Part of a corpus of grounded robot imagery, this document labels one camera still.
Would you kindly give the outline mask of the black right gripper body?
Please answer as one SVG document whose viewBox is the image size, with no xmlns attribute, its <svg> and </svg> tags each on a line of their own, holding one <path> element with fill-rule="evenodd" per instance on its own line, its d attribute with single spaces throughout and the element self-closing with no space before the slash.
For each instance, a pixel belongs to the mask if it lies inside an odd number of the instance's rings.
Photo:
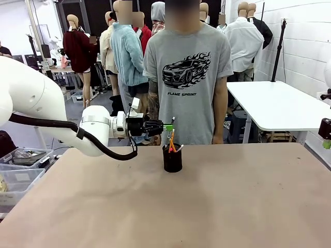
<svg viewBox="0 0 331 248">
<path fill-rule="evenodd" d="M 318 130 L 318 135 L 324 140 L 331 140 L 331 119 L 323 118 Z"/>
</svg>

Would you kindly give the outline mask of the yellow pencil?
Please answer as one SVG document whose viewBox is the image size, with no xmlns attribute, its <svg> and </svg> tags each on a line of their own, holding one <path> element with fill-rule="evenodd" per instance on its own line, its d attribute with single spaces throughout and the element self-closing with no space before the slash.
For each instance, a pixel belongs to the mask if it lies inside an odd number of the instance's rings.
<svg viewBox="0 0 331 248">
<path fill-rule="evenodd" d="M 171 137 L 170 137 L 170 140 L 169 140 L 169 150 L 168 150 L 168 153 L 176 152 L 176 148 L 175 148 L 174 143 L 173 143 L 173 140 L 174 140 L 174 131 L 175 131 L 175 129 L 172 129 Z"/>
</svg>

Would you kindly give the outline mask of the person's left forearm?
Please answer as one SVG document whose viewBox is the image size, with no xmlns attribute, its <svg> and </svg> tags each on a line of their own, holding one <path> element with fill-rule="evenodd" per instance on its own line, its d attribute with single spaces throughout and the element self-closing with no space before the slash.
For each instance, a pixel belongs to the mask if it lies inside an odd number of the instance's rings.
<svg viewBox="0 0 331 248">
<path fill-rule="evenodd" d="M 223 137 L 223 124 L 227 114 L 228 103 L 223 100 L 214 100 L 213 108 L 215 119 L 214 135 L 217 137 Z"/>
</svg>

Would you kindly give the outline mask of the black mesh pen holder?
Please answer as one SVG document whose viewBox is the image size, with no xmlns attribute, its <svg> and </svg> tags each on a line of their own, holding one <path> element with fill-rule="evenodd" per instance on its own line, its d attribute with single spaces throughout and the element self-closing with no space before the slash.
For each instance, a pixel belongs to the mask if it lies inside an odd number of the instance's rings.
<svg viewBox="0 0 331 248">
<path fill-rule="evenodd" d="M 181 145 L 174 144 L 176 152 L 170 151 L 170 145 L 164 145 L 162 147 L 163 152 L 163 168 L 168 173 L 177 173 L 182 170 L 182 150 L 179 151 Z"/>
</svg>

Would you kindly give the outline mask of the person in grey t-shirt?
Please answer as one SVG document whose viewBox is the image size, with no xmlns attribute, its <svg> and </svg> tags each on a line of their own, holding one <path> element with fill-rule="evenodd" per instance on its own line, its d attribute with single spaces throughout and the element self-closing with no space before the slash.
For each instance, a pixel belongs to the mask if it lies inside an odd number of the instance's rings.
<svg viewBox="0 0 331 248">
<path fill-rule="evenodd" d="M 144 55 L 148 99 L 158 99 L 158 119 L 174 121 L 174 140 L 211 145 L 214 100 L 228 102 L 233 74 L 228 39 L 200 21 L 201 0 L 164 0 L 165 29 L 153 35 Z"/>
</svg>

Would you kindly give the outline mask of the wooden pallet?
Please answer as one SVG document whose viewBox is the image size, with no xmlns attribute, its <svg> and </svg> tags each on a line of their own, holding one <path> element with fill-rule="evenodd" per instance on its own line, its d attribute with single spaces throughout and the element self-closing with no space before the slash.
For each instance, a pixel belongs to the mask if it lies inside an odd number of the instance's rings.
<svg viewBox="0 0 331 248">
<path fill-rule="evenodd" d="M 296 142 L 296 138 L 288 131 L 259 131 L 259 143 L 292 143 Z"/>
</svg>

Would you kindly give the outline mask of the mannequin in cream jacket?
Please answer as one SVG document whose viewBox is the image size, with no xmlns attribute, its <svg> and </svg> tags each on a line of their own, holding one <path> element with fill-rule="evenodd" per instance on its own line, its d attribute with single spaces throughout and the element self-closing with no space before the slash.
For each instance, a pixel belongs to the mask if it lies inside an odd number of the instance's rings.
<svg viewBox="0 0 331 248">
<path fill-rule="evenodd" d="M 114 61 L 114 52 L 111 47 L 112 24 L 117 21 L 116 13 L 112 11 L 106 12 L 105 21 L 108 28 L 100 35 L 100 58 L 113 91 L 113 96 L 110 97 L 110 101 L 112 102 L 111 116 L 117 116 L 119 111 L 124 111 L 124 107 L 118 86 L 118 70 Z"/>
</svg>

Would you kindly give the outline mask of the mannequin in red jacket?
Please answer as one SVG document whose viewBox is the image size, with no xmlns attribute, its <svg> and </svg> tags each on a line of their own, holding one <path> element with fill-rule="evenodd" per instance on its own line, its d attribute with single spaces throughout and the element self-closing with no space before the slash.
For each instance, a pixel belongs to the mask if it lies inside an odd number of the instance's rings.
<svg viewBox="0 0 331 248">
<path fill-rule="evenodd" d="M 152 31 L 145 24 L 145 15 L 141 11 L 133 12 L 133 30 L 136 33 L 137 38 L 140 40 L 143 55 L 145 55 L 145 50 L 147 43 L 152 36 Z"/>
</svg>

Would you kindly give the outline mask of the mannequin in maroon sweater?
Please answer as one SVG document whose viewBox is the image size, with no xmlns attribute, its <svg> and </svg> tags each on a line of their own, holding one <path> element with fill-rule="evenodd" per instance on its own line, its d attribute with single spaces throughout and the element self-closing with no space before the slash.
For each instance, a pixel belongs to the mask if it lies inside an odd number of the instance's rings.
<svg viewBox="0 0 331 248">
<path fill-rule="evenodd" d="M 67 21 L 69 29 L 63 37 L 64 52 L 83 83 L 83 107 L 87 108 L 91 104 L 91 68 L 97 60 L 97 43 L 91 42 L 89 36 L 79 30 L 76 15 L 67 15 Z"/>
</svg>

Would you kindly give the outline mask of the mannequin in plaid shirt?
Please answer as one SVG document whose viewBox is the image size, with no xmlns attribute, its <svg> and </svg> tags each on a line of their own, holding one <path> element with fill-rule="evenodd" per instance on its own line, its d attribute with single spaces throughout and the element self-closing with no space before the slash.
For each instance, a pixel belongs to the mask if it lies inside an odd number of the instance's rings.
<svg viewBox="0 0 331 248">
<path fill-rule="evenodd" d="M 165 29 L 165 2 L 157 1 L 151 5 L 152 36 Z"/>
</svg>

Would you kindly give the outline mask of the clear bin with grey tray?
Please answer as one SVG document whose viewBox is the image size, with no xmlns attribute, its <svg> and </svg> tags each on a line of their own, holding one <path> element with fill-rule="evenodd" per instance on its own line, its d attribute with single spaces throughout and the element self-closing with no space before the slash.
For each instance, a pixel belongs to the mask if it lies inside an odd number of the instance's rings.
<svg viewBox="0 0 331 248">
<path fill-rule="evenodd" d="M 0 171 L 46 168 L 54 162 L 54 150 L 19 147 L 0 158 Z"/>
</svg>

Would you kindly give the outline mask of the black bag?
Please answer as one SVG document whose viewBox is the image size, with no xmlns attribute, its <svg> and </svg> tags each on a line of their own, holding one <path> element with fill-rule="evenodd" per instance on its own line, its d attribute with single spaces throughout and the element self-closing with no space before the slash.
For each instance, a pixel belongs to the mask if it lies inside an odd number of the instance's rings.
<svg viewBox="0 0 331 248">
<path fill-rule="evenodd" d="M 14 144 L 10 135 L 4 130 L 0 130 L 0 158 L 11 153 L 15 149 L 17 149 L 17 146 Z"/>
</svg>

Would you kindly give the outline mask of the clear empty plastic bin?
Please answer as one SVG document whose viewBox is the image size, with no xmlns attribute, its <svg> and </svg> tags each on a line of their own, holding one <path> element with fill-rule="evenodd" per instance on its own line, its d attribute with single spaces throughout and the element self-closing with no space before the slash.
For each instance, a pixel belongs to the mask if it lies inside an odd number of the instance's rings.
<svg viewBox="0 0 331 248">
<path fill-rule="evenodd" d="M 44 168 L 0 170 L 0 176 L 7 186 L 5 192 L 0 192 L 0 212 L 9 212 L 45 172 Z"/>
</svg>

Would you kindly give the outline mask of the slanted metal pole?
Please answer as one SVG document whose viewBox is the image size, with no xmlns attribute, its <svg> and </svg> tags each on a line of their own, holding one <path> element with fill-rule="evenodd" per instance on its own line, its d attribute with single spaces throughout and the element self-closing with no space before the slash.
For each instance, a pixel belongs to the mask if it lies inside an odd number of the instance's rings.
<svg viewBox="0 0 331 248">
<path fill-rule="evenodd" d="M 53 80 L 53 74 L 49 67 L 48 61 L 44 56 L 44 49 L 46 48 L 46 45 L 42 44 L 40 41 L 40 36 L 37 31 L 37 25 L 34 20 L 34 15 L 33 15 L 32 9 L 31 9 L 30 0 L 24 0 L 24 1 L 25 1 L 25 5 L 27 7 L 27 12 L 29 15 L 30 23 L 31 23 L 33 34 L 35 37 L 35 41 L 37 42 L 37 45 L 39 47 L 39 51 L 40 51 L 41 57 L 42 57 L 42 60 L 40 60 L 39 62 L 41 63 L 43 70 L 46 72 L 47 77 L 50 78 L 51 80 Z"/>
</svg>

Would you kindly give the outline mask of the seated person in black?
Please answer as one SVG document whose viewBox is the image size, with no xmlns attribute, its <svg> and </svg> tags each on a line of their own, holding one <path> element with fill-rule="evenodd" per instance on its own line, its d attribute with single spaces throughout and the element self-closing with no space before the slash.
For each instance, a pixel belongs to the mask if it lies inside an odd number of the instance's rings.
<svg viewBox="0 0 331 248">
<path fill-rule="evenodd" d="M 11 51 L 7 47 L 2 46 L 1 41 L 0 41 L 0 56 L 12 58 Z"/>
</svg>

